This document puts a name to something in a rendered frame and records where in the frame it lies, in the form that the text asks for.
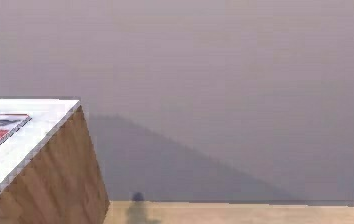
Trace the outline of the white-topped wooden cabinet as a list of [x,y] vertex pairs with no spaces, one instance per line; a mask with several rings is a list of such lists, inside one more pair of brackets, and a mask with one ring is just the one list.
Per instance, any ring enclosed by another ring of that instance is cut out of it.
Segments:
[[0,145],[0,224],[103,224],[108,194],[79,99],[0,99],[30,120]]

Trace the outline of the red and white book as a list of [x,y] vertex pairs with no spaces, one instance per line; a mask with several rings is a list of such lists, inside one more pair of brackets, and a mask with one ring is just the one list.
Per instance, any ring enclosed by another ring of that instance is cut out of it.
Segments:
[[0,145],[30,120],[28,114],[0,114]]

